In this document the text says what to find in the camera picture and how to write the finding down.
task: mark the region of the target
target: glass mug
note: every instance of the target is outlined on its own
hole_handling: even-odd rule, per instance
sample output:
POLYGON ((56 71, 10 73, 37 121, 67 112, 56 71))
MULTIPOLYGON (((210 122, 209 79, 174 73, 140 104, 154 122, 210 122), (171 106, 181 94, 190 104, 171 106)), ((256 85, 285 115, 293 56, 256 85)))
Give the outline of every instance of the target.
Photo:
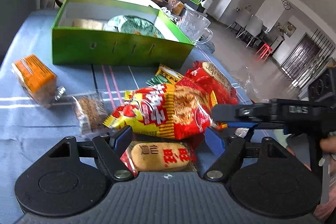
POLYGON ((194 44, 205 44, 212 38, 212 31, 207 28, 210 23, 201 13, 187 8, 179 28, 194 44), (199 42, 204 30, 209 33, 209 36, 204 41, 199 42))

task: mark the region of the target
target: green box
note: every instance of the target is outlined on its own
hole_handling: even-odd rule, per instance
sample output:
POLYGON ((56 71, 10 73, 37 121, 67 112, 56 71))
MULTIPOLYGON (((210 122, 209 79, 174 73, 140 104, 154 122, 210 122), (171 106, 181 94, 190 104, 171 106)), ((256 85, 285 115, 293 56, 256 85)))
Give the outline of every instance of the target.
POLYGON ((52 27, 52 62, 62 64, 180 68, 194 44, 161 11, 121 0, 65 0, 52 27), (117 15, 152 22, 165 39, 72 27, 74 19, 102 23, 117 15))

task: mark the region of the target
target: packaged biscuit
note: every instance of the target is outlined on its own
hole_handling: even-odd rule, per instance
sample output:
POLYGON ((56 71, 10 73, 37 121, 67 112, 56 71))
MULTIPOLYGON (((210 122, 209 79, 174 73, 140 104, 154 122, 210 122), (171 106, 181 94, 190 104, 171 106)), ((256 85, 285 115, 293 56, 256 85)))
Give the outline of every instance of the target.
POLYGON ((57 76, 34 54, 12 63, 12 68, 27 94, 39 105, 50 107, 57 92, 57 76))
POLYGON ((195 155, 189 146, 180 142, 132 141, 121 157, 122 162, 137 174, 139 171, 195 171, 195 155))
POLYGON ((238 104, 236 89, 214 64, 195 61, 193 69, 188 70, 184 76, 194 80, 209 94, 213 92, 218 104, 238 104))
POLYGON ((167 66, 160 64, 155 76, 146 82, 147 85, 177 84, 184 76, 167 66))
POLYGON ((86 135, 98 130, 108 115, 101 95, 95 93, 72 98, 81 134, 86 135))
POLYGON ((130 125, 134 133, 178 140, 214 126, 210 97, 193 82, 181 80, 177 85, 160 84, 126 91, 125 100, 104 125, 115 129, 130 125))

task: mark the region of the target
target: metal gate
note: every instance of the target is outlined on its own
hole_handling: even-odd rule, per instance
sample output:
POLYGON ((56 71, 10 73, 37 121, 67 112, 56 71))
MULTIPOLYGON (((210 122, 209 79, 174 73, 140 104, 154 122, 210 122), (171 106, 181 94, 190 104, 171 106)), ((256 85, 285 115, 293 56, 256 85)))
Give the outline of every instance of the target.
POLYGON ((320 30, 310 38, 307 34, 281 64, 294 87, 302 89, 324 66, 335 50, 335 44, 320 30))

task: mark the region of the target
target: red snack bag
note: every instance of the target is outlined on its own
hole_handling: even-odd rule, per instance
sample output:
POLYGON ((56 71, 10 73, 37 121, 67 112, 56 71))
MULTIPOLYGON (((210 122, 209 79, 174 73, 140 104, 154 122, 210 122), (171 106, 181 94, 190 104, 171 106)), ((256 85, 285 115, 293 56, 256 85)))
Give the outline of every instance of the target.
POLYGON ((134 133, 185 139, 212 125, 209 95, 185 77, 178 85, 160 84, 125 92, 125 104, 105 121, 109 128, 130 125, 134 133))
POLYGON ((185 76, 194 80, 208 94, 214 93, 218 104, 238 104, 236 89, 212 63, 195 61, 193 69, 188 70, 185 76))

